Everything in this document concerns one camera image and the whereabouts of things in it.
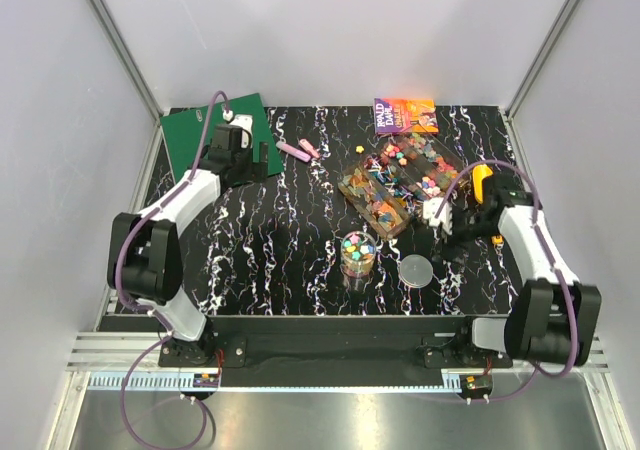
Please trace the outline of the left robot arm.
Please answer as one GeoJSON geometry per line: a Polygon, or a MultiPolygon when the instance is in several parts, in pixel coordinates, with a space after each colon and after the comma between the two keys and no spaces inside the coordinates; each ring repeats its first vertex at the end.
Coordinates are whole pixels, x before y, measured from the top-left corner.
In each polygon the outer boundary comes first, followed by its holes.
{"type": "Polygon", "coordinates": [[[214,358],[216,342],[211,322],[184,289],[179,237],[229,189],[268,176],[269,146],[255,142],[252,126],[249,115],[217,124],[193,167],[166,195],[112,223],[108,285],[123,306],[156,318],[169,342],[196,366],[214,358]]]}

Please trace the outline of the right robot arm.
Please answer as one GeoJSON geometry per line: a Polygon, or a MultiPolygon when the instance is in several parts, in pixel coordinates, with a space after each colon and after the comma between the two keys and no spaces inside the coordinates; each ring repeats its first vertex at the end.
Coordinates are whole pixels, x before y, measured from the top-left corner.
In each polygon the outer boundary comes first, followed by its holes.
{"type": "Polygon", "coordinates": [[[583,366],[591,350],[602,297],[597,287],[580,281],[561,257],[531,192],[510,185],[498,174],[481,181],[482,202],[475,212],[460,213],[446,204],[446,241],[459,244],[501,236],[522,280],[510,314],[475,318],[454,341],[454,354],[476,366],[490,351],[513,360],[583,366]]]}

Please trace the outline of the clear candy jar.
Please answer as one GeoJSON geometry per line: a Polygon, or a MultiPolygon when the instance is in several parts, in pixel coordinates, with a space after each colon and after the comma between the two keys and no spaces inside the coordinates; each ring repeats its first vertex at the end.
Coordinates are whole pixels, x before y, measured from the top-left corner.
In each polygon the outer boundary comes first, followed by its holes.
{"type": "Polygon", "coordinates": [[[362,292],[376,262],[374,238],[363,231],[352,231],[340,246],[340,269],[348,291],[362,292]]]}

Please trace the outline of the round clear jar lid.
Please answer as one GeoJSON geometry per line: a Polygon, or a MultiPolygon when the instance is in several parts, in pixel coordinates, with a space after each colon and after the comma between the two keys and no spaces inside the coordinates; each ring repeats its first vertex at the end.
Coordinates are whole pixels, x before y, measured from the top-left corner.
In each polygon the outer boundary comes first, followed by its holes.
{"type": "Polygon", "coordinates": [[[398,273],[400,280],[408,287],[423,288],[433,279],[434,270],[426,257],[411,254],[401,260],[398,273]]]}

